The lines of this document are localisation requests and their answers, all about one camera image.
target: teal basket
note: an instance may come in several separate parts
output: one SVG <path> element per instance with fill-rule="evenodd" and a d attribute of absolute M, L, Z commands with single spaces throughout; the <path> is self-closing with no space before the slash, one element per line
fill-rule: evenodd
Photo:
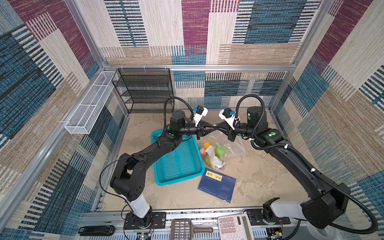
<path fill-rule="evenodd" d="M 159 137 L 162 132 L 163 130 L 154 131 L 151 134 L 151 142 L 156 142 L 153 137 Z M 195 136 L 181 142 L 175 150 L 162 156 L 153 166 L 155 168 L 155 180 L 159 186 L 201 176 L 205 170 Z"/>

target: carpet-textured wall panel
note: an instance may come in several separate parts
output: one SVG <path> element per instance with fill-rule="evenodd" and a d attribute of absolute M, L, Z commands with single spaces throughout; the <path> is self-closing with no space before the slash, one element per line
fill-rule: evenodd
<path fill-rule="evenodd" d="M 299 64 L 274 114 L 304 156 L 379 220 L 370 235 L 341 231 L 345 239 L 383 239 L 384 2 L 335 1 Z M 370 225 L 353 203 L 336 220 Z"/>
<path fill-rule="evenodd" d="M 99 175 L 107 165 L 124 119 L 113 93 L 89 135 L 67 133 L 17 208 L 0 238 L 39 233 L 36 239 L 73 239 L 91 211 Z"/>
<path fill-rule="evenodd" d="M 0 9 L 2 200 L 98 66 L 63 0 Z"/>
<path fill-rule="evenodd" d="M 234 108 L 246 94 L 258 94 L 268 106 L 274 98 L 286 72 L 171 72 L 174 92 L 192 107 Z M 241 107 L 259 106 L 255 98 L 247 98 Z"/>
<path fill-rule="evenodd" d="M 78 0 L 110 65 L 290 64 L 320 0 Z M 205 50 L 184 51 L 203 48 Z"/>
<path fill-rule="evenodd" d="M 0 0 L 0 202 L 97 70 L 64 0 Z M 111 95 L 99 131 L 66 134 L 0 239 L 72 239 L 123 118 Z"/>

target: blue book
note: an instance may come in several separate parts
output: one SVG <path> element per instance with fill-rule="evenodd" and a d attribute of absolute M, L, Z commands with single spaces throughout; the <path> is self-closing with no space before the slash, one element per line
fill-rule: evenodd
<path fill-rule="evenodd" d="M 226 202 L 231 202 L 235 183 L 235 178 L 205 168 L 198 189 Z"/>

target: calculator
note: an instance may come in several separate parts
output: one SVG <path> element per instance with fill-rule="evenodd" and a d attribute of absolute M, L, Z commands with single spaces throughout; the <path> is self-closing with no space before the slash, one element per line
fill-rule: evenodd
<path fill-rule="evenodd" d="M 253 240 L 251 223 L 246 214 L 217 218 L 221 240 Z"/>

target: white wire basket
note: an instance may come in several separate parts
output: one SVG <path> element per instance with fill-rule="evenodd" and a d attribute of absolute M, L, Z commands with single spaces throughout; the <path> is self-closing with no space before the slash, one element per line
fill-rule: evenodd
<path fill-rule="evenodd" d="M 77 106 L 65 129 L 70 134 L 89 134 L 113 89 L 112 79 L 118 77 L 113 71 L 103 71 Z"/>

